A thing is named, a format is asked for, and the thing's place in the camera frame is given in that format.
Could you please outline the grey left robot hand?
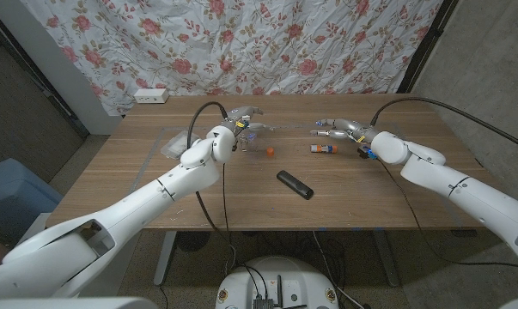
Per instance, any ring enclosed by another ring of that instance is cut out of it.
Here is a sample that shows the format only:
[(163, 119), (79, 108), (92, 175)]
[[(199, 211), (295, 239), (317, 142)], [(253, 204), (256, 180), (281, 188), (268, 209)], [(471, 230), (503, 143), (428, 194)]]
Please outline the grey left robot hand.
[(256, 106), (237, 107), (227, 112), (227, 116), (221, 122), (221, 125), (232, 130), (235, 137), (253, 140), (260, 132), (275, 130), (274, 126), (252, 122), (255, 115), (263, 114), (264, 112)]

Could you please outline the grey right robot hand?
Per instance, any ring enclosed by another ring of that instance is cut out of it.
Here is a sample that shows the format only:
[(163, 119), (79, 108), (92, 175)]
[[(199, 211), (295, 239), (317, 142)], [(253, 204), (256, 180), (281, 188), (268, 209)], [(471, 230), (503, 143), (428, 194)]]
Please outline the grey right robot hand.
[(371, 143), (379, 134), (379, 131), (373, 126), (343, 118), (323, 118), (318, 120), (316, 124), (320, 126), (320, 129), (311, 130), (312, 136), (328, 136), (333, 139)]

